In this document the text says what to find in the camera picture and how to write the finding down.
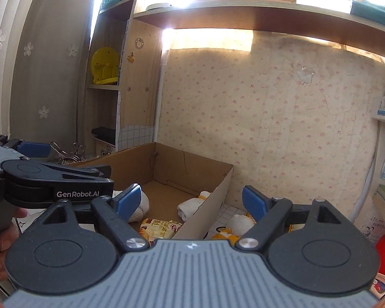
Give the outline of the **person's left hand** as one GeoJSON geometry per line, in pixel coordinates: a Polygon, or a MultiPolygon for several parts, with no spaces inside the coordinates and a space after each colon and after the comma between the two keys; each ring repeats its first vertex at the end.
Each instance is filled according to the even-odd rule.
{"type": "Polygon", "coordinates": [[[8,278],[5,270],[5,257],[8,249],[17,240],[19,235],[20,231],[18,227],[13,223],[0,234],[0,282],[8,278]]]}

